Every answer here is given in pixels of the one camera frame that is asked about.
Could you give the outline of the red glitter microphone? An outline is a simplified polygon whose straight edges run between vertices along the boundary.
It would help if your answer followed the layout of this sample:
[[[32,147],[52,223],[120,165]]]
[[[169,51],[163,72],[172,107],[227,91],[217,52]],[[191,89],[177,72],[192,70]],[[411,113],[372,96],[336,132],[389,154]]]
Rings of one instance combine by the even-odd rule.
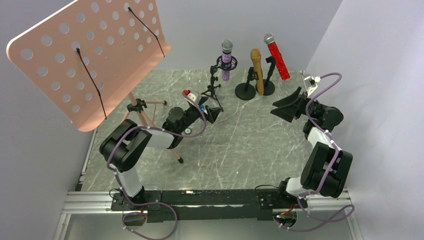
[[[275,65],[277,67],[278,73],[283,81],[290,78],[290,73],[285,65],[283,56],[278,48],[278,45],[275,42],[275,37],[272,33],[266,33],[263,38],[264,43],[267,45],[268,50],[272,57],[275,59]]]

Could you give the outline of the purple glitter microphone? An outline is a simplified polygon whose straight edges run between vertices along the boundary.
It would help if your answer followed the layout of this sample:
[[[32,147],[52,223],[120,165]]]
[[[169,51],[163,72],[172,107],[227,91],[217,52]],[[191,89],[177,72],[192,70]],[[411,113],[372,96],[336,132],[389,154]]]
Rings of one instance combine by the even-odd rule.
[[[225,39],[221,43],[222,55],[221,55],[221,66],[222,66],[222,80],[227,82],[230,80],[230,68],[232,66],[232,49],[233,42],[230,39]]]

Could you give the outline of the black tripod shock mount stand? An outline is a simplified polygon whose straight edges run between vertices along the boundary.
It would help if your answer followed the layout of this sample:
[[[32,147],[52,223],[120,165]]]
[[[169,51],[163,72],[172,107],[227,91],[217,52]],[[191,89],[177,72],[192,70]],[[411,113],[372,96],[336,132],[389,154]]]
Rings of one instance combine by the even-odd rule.
[[[211,74],[210,81],[209,81],[210,84],[207,86],[207,90],[201,93],[202,95],[210,97],[213,100],[215,100],[218,103],[219,107],[222,107],[222,105],[221,105],[221,103],[218,100],[218,97],[216,95],[216,89],[220,88],[221,84],[218,84],[218,85],[215,86],[215,82],[217,82],[219,80],[219,78],[217,76],[215,76],[215,73],[218,70],[232,71],[238,65],[238,60],[234,56],[231,56],[230,62],[227,62],[227,63],[223,62],[222,58],[223,58],[222,56],[219,56],[216,59],[215,65],[212,65],[210,67],[210,71],[209,71],[210,74]]]

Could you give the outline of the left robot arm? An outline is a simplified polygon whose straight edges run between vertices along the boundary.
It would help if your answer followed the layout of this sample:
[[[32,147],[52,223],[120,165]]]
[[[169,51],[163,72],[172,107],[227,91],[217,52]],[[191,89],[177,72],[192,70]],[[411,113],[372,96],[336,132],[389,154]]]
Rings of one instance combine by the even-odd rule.
[[[186,110],[173,107],[162,128],[141,126],[125,119],[100,145],[99,152],[120,182],[120,191],[135,204],[145,203],[145,189],[136,171],[136,164],[147,147],[174,149],[183,139],[183,132],[196,120],[214,123],[223,108],[201,103],[190,104]]]

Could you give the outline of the gold microphone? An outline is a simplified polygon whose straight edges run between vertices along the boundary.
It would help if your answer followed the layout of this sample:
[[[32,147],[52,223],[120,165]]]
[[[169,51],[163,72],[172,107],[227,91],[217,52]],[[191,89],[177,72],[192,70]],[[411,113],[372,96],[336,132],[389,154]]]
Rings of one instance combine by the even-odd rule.
[[[250,51],[250,59],[252,61],[252,65],[254,69],[257,92],[260,95],[264,95],[265,89],[264,89],[263,71],[262,71],[262,65],[261,65],[262,55],[258,48],[254,48]]]

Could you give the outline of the black round mic stand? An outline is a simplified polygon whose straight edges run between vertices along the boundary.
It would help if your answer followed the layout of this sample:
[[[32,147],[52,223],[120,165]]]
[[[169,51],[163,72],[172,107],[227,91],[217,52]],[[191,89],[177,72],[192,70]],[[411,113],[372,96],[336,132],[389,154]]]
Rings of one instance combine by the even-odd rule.
[[[256,89],[251,84],[253,80],[255,80],[255,71],[253,67],[250,67],[247,73],[246,82],[238,84],[234,90],[237,98],[243,101],[249,101],[255,97]]]
[[[251,58],[252,63],[253,63],[253,75],[254,75],[254,80],[258,80],[258,73],[255,70],[255,66],[259,66],[260,64],[260,57],[254,57]],[[266,62],[270,64],[269,70],[267,72],[267,77],[266,79],[263,81],[263,95],[265,96],[269,96],[272,95],[275,91],[275,85],[274,83],[271,81],[271,77],[274,73],[274,70],[276,68],[276,60],[273,56],[269,56],[266,59]],[[259,93],[258,91],[258,87],[257,87],[257,83],[255,84],[255,91]]]

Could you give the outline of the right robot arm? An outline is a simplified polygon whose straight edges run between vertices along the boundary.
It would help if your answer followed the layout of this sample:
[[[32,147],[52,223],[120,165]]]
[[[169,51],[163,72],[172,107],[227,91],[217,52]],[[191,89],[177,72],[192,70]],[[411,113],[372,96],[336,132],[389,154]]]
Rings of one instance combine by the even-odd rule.
[[[289,177],[281,185],[281,192],[295,197],[305,196],[307,193],[320,194],[323,197],[337,198],[342,193],[347,176],[353,161],[353,155],[339,147],[333,147],[330,133],[339,125],[344,115],[333,106],[311,100],[298,87],[289,96],[275,101],[275,109],[271,114],[287,121],[299,118],[301,115],[310,115],[302,131],[307,141],[313,147],[312,152],[299,177]]]

